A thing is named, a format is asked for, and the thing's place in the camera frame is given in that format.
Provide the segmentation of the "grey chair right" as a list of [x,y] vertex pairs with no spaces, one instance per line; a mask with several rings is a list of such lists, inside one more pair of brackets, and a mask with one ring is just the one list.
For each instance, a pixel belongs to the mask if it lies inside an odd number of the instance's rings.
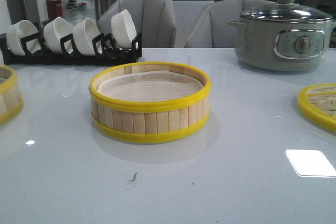
[[238,20],[241,12],[271,4],[267,0],[223,0],[205,6],[198,15],[185,48],[233,48],[237,29],[228,21]]

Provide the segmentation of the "grey chair left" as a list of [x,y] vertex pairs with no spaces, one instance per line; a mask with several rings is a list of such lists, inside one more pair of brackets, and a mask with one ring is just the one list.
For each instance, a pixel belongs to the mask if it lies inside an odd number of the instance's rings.
[[172,0],[117,0],[97,22],[100,32],[111,33],[110,19],[128,10],[144,48],[172,48],[176,35],[176,18]]

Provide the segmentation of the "red bin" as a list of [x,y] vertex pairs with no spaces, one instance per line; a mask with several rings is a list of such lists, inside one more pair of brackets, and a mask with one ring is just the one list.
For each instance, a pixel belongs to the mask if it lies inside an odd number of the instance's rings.
[[49,21],[63,17],[61,0],[46,0]]

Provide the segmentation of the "black bowl rack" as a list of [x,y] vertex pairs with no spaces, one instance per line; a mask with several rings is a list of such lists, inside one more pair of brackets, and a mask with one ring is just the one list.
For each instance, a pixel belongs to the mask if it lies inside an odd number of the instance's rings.
[[72,34],[60,39],[61,54],[56,54],[47,48],[45,39],[39,32],[22,38],[21,42],[24,54],[15,55],[7,46],[6,34],[1,34],[4,64],[117,66],[137,62],[142,57],[141,33],[135,36],[130,49],[117,48],[111,34],[101,33],[92,39],[94,49],[92,56],[85,56],[78,51]]

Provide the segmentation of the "grey chair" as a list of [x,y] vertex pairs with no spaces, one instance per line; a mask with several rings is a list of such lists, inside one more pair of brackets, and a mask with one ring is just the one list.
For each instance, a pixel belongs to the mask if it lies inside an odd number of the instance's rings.
[[172,48],[176,35],[176,18],[172,0],[117,0],[97,22],[100,32],[111,33],[110,19],[128,10],[144,48]]
[[233,48],[237,29],[228,21],[238,20],[241,12],[271,4],[267,0],[223,0],[205,6],[198,15],[185,48]]

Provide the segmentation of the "grey-green electric cooking pot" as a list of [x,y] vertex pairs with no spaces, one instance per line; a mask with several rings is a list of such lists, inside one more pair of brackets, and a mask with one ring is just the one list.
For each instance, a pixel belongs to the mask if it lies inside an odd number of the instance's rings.
[[325,59],[335,21],[276,22],[240,18],[235,54],[250,66],[277,71],[306,71]]

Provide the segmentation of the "glass pot lid with knob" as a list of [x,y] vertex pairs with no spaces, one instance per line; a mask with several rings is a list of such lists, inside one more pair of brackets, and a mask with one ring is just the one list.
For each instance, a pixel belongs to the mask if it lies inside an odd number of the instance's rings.
[[242,18],[275,22],[315,23],[329,22],[333,16],[313,7],[295,3],[295,0],[277,0],[276,3],[253,7],[240,15]]

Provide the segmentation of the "bamboo steamer lid yellow rim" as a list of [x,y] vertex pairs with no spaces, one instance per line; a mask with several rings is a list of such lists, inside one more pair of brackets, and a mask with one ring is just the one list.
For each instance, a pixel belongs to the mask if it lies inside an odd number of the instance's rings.
[[306,119],[335,133],[335,83],[303,88],[297,95],[297,107]]

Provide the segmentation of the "bamboo steamer basket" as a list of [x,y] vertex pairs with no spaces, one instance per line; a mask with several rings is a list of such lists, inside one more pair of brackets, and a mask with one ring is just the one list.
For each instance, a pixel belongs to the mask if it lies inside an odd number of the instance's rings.
[[23,105],[17,73],[12,68],[1,65],[1,125],[15,117]]
[[[203,84],[198,92],[161,102],[131,102],[109,98],[98,85],[131,73],[168,70],[194,77]],[[189,65],[173,62],[138,62],[112,67],[94,76],[89,85],[93,121],[102,133],[133,143],[164,143],[201,129],[209,116],[209,76]]]

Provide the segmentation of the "white bowl far left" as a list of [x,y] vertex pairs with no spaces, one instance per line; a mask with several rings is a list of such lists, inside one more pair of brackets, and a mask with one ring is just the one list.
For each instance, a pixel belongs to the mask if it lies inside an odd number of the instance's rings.
[[15,55],[24,56],[25,52],[21,39],[37,32],[37,28],[29,20],[21,20],[11,25],[6,33],[6,42],[9,50]]

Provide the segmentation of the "white bowl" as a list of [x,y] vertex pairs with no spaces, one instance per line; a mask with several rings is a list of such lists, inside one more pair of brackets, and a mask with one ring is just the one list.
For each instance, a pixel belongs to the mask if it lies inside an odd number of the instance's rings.
[[85,56],[95,55],[92,40],[100,35],[96,23],[86,18],[73,28],[73,39],[78,51]]
[[25,52],[21,39],[37,32],[37,28],[29,20],[21,20],[11,25],[6,33],[6,42],[9,50],[15,55],[24,56]]
[[69,34],[72,34],[72,29],[62,17],[57,17],[44,27],[46,46],[56,54],[62,54],[60,39]]
[[112,16],[110,24],[112,35],[118,47],[123,49],[131,48],[137,31],[129,11],[124,9]]

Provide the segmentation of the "white paper steamer liner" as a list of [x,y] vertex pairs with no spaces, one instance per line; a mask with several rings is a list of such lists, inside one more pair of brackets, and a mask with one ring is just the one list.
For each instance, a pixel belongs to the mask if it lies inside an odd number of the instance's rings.
[[98,85],[98,92],[122,101],[161,102],[192,95],[202,88],[194,77],[159,70],[110,78]]

